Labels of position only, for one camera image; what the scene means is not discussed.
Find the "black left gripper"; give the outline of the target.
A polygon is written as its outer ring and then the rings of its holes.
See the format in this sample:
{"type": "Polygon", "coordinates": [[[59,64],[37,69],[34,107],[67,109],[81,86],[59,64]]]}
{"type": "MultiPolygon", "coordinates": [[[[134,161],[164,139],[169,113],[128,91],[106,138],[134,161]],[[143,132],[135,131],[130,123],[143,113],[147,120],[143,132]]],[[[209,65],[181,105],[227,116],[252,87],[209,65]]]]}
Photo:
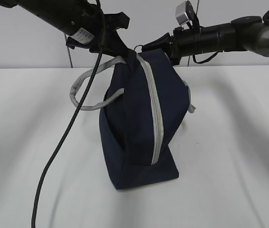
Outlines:
{"type": "Polygon", "coordinates": [[[116,14],[103,14],[100,18],[100,29],[94,34],[94,38],[86,43],[80,41],[79,38],[68,37],[66,46],[75,49],[83,48],[89,50],[91,53],[110,54],[112,57],[128,57],[131,52],[119,34],[118,29],[127,29],[130,18],[123,12],[116,14]]]}

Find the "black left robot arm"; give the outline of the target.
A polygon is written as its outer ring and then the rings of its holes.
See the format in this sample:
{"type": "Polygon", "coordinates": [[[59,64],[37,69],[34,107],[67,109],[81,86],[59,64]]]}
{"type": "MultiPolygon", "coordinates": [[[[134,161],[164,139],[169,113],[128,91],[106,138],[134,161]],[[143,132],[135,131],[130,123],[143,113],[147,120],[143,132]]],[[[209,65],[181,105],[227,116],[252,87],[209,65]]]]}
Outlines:
{"type": "Polygon", "coordinates": [[[127,57],[128,47],[118,29],[127,29],[130,19],[124,13],[105,14],[100,3],[86,0],[0,0],[0,6],[20,6],[68,36],[66,45],[102,52],[112,57],[127,57]]]}

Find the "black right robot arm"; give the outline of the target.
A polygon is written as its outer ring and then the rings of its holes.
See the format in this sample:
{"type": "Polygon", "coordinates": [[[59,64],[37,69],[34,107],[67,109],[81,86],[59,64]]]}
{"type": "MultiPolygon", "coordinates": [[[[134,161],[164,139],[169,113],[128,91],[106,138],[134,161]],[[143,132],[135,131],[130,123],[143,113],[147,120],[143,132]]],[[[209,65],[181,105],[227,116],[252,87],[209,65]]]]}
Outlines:
{"type": "Polygon", "coordinates": [[[196,107],[170,148],[179,178],[139,190],[139,227],[269,228],[269,66],[181,67],[192,54],[269,54],[269,15],[178,27],[164,49],[196,107]]]}

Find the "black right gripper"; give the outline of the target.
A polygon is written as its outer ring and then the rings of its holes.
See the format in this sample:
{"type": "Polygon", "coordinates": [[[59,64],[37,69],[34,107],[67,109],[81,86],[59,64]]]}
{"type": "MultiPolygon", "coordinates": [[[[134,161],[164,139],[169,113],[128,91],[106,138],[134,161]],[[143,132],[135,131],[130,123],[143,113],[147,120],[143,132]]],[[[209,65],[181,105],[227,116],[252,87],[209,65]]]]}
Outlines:
{"type": "Polygon", "coordinates": [[[202,53],[200,41],[200,29],[198,31],[194,31],[193,29],[178,27],[173,30],[172,41],[170,34],[164,34],[162,37],[143,45],[141,51],[146,52],[161,49],[164,52],[170,52],[172,45],[170,61],[173,65],[179,65],[182,57],[202,53]]]}

